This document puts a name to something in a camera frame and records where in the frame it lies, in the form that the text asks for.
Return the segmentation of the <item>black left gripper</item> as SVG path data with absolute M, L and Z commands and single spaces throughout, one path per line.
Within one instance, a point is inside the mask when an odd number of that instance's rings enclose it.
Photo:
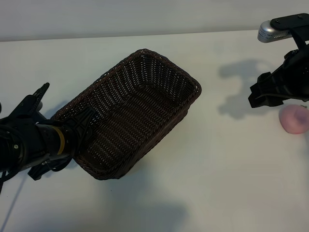
M 77 154 L 86 136 L 89 134 L 89 125 L 96 111 L 93 108 L 84 108 L 72 119 L 65 121 L 65 148 L 67 154 Z

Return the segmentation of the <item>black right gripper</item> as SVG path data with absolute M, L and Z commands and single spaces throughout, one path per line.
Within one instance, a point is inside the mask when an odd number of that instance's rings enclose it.
M 299 50 L 292 50 L 284 56 L 283 64 L 274 72 L 261 74 L 250 87 L 252 108 L 276 107 L 287 99 L 302 99 L 300 78 L 296 76 L 299 67 Z

